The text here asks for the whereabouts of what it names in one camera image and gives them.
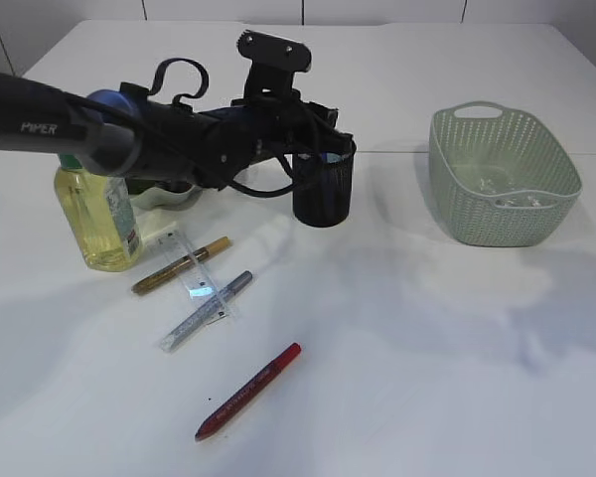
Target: red marker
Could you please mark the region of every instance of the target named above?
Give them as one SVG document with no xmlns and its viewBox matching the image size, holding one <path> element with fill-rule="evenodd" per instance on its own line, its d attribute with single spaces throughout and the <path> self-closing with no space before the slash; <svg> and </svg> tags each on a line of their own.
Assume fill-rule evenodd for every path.
<svg viewBox="0 0 596 477">
<path fill-rule="evenodd" d="M 298 343 L 294 343 L 283 351 L 278 358 L 260 370 L 245 386 L 239 389 L 214 414 L 208 417 L 201 424 L 201 427 L 199 427 L 195 438 L 197 440 L 203 440 L 218 432 L 219 429 L 226 425 L 230 419 L 254 399 L 258 393 L 264 390 L 289 363 L 294 361 L 301 351 Z"/>
</svg>

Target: basket handle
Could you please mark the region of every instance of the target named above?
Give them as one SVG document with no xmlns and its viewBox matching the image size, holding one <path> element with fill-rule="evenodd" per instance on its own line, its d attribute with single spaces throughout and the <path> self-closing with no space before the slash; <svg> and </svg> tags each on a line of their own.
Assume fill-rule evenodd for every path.
<svg viewBox="0 0 596 477">
<path fill-rule="evenodd" d="M 508 204 L 508 201 L 511 201 L 512 198 L 514 197 L 525 197 L 525 196 L 529 196 L 530 194 L 534 194 L 536 196 L 538 196 L 539 198 L 547 198 L 548 201 L 551 201 L 549 204 L 547 204 L 546 206 L 513 206 Z M 553 209 L 555 207 L 558 207 L 560 205 L 560 197 L 558 197 L 556 194 L 550 194 L 548 192 L 544 192 L 544 191 L 516 191 L 516 192 L 510 192 L 507 194 L 503 194 L 503 197 L 495 197 L 495 198 L 491 198 L 490 199 L 490 203 L 493 205 L 493 207 L 497 208 L 497 209 L 502 209 L 502 210 L 508 210 L 508 209 L 528 209 L 531 211 L 545 211 L 547 209 Z"/>
<path fill-rule="evenodd" d="M 497 104 L 495 102 L 480 100 L 480 101 L 470 101 L 470 102 L 465 102 L 463 104 L 459 104 L 457 106 L 454 106 L 454 107 L 451 107 L 450 109 L 448 109 L 448 112 L 451 112 L 453 115 L 456 115 L 457 111 L 459 111 L 461 109 L 468 109 L 469 107 L 488 107 L 490 109 L 496 109 L 497 111 L 500 111 L 501 115 L 512 111 L 508 107 L 501 106 L 500 104 Z"/>
</svg>

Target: gold marker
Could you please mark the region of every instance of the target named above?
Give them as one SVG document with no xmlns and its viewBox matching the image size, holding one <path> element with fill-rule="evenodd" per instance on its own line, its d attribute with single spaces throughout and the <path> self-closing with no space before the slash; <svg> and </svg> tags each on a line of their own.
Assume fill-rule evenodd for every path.
<svg viewBox="0 0 596 477">
<path fill-rule="evenodd" d="M 197 261 L 206 261 L 218 253 L 228 248 L 231 241 L 227 237 L 221 237 L 213 241 L 209 245 L 203 246 L 193 252 Z M 181 273 L 188 268 L 195 266 L 195 261 L 189 255 L 183 256 L 176 261 L 173 261 L 167 266 L 164 266 L 159 271 L 155 271 L 152 275 L 138 281 L 132 286 L 132 291 L 138 295 L 145 295 L 150 293 L 155 288 L 172 280 L 178 273 Z"/>
</svg>

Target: clear ruler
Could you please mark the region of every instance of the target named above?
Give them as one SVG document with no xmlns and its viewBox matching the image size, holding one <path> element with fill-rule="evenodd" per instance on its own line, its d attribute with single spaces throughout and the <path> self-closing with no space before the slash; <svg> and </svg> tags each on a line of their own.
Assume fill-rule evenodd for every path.
<svg viewBox="0 0 596 477">
<path fill-rule="evenodd" d="M 179 230 L 172 229 L 163 232 L 148 241 L 146 246 L 157 257 L 157 261 L 162 264 L 161 266 L 166 266 L 186 255 L 192 258 L 194 266 L 178 271 L 177 279 L 174 280 L 179 281 L 185 287 L 186 293 L 193 304 L 191 313 L 194 313 L 209 300 L 218 300 L 220 304 L 217 307 L 217 312 L 207 324 L 233 315 L 229 305 L 222 299 L 219 293 L 220 289 L 215 285 L 208 270 L 195 258 L 193 254 L 195 247 Z"/>
</svg>

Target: yellow liquid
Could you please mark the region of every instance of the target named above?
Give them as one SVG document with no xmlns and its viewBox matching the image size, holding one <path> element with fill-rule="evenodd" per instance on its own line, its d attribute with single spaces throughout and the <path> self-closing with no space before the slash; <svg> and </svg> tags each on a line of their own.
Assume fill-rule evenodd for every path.
<svg viewBox="0 0 596 477">
<path fill-rule="evenodd" d="M 136 239 L 131 246 L 124 246 L 127 238 L 119 236 L 106 200 L 108 180 L 84 169 L 60 168 L 55 190 L 86 265 L 95 270 L 122 271 L 141 254 L 141 239 L 135 225 Z"/>
</svg>

